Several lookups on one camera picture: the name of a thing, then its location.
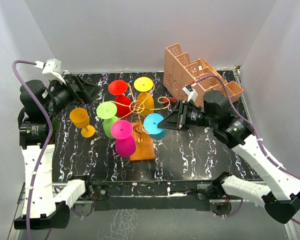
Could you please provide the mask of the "yellow-base orange wine glass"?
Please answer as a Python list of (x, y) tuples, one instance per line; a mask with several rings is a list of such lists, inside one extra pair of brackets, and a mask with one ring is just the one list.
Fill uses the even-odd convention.
[(144, 104), (144, 110), (141, 112), (141, 114), (145, 117), (149, 114), (152, 114), (155, 107), (154, 99), (150, 94), (150, 91), (154, 87), (153, 81), (149, 77), (142, 76), (134, 81), (133, 86), (138, 92), (140, 92), (140, 94), (137, 96), (137, 100), (139, 102), (143, 102)]

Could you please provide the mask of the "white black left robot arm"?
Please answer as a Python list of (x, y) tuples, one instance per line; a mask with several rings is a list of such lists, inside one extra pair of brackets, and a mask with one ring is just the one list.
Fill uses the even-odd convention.
[(14, 228), (64, 229), (75, 202), (79, 198), (91, 198), (94, 188), (86, 175), (75, 175), (54, 195), (53, 155), (59, 125), (53, 123), (53, 119), (67, 106), (93, 103), (101, 87), (71, 75), (64, 83), (51, 80), (48, 86), (38, 79), (29, 80), (19, 90), (23, 104), (18, 126), (25, 165), (25, 199), (21, 215), (14, 220)]

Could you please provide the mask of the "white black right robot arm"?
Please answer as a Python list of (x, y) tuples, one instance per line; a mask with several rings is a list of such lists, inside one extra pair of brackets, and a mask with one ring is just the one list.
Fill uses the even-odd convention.
[(230, 101), (219, 90), (203, 96), (203, 107), (192, 101), (178, 101), (175, 109), (158, 127), (187, 130), (189, 126), (209, 127), (213, 135), (243, 158), (265, 184), (256, 184), (223, 172), (200, 194), (211, 194), (220, 199), (236, 196), (262, 208), (277, 222), (286, 224), (300, 209), (300, 180), (284, 172), (279, 162), (260, 147), (252, 127), (231, 109)]

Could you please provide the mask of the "blue wine glass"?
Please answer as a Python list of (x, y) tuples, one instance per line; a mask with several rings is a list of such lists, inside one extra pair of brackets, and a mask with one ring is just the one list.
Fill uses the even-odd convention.
[(158, 124), (164, 119), (159, 113), (149, 114), (143, 122), (144, 129), (148, 135), (154, 140), (161, 140), (165, 137), (167, 131), (164, 128), (159, 128)]

